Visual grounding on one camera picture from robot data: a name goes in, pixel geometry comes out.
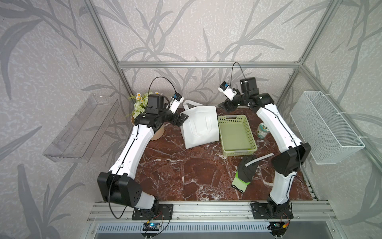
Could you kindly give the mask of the white insulated delivery bag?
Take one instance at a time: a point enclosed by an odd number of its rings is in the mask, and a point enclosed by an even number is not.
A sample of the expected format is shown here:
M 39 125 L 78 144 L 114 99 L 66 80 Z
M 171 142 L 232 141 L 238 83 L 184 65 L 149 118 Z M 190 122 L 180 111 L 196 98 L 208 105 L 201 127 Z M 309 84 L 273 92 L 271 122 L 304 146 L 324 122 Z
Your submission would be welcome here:
M 219 141 L 215 106 L 205 106 L 191 100 L 185 100 L 183 106 L 183 113 L 189 116 L 181 126 L 186 149 Z

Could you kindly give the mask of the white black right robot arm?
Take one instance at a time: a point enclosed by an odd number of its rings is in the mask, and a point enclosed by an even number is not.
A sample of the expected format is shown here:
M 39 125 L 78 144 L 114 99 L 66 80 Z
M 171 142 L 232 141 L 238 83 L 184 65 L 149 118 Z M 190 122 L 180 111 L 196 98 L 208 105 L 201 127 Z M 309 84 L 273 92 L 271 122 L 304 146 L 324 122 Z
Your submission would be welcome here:
M 238 106 L 250 108 L 265 123 L 275 139 L 280 154 L 272 159 L 275 179 L 269 196 L 269 204 L 287 206 L 292 182 L 310 153 L 311 146 L 309 143 L 303 143 L 292 132 L 269 94 L 250 96 L 226 93 L 225 96 L 226 100 L 219 104 L 219 107 L 227 112 L 234 111 Z

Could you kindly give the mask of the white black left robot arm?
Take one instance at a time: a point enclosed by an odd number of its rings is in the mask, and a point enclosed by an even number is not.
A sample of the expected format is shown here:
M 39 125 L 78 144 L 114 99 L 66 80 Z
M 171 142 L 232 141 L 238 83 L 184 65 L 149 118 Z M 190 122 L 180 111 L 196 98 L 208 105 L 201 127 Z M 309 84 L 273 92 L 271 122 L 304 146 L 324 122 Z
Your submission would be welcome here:
M 130 138 L 118 160 L 108 172 L 101 172 L 97 183 L 102 198 L 108 203 L 125 205 L 131 208 L 151 210 L 156 197 L 143 192 L 135 181 L 140 159 L 158 130 L 166 122 L 181 127 L 189 118 L 184 113 L 160 110 L 157 114 L 140 114 L 134 121 Z

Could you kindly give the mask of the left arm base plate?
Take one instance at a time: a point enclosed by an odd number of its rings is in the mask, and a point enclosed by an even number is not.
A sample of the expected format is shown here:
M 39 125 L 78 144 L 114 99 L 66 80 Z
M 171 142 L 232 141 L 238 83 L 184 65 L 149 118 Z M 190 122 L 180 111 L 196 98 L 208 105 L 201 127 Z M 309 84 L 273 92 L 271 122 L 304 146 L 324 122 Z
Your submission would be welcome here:
M 134 208 L 132 220 L 151 221 L 151 220 L 171 220 L 173 217 L 173 204 L 156 204 L 152 209 L 143 210 Z

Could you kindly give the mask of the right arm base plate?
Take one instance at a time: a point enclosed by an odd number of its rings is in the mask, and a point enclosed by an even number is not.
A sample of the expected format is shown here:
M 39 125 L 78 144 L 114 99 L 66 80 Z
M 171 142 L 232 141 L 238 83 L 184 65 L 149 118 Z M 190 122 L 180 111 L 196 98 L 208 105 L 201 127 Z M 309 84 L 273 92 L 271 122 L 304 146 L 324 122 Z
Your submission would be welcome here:
M 251 201 L 250 207 L 252 210 L 254 219 L 293 219 L 294 215 L 292 213 L 290 201 L 283 204 L 275 204 L 273 201 L 266 203 L 260 203 L 257 201 Z

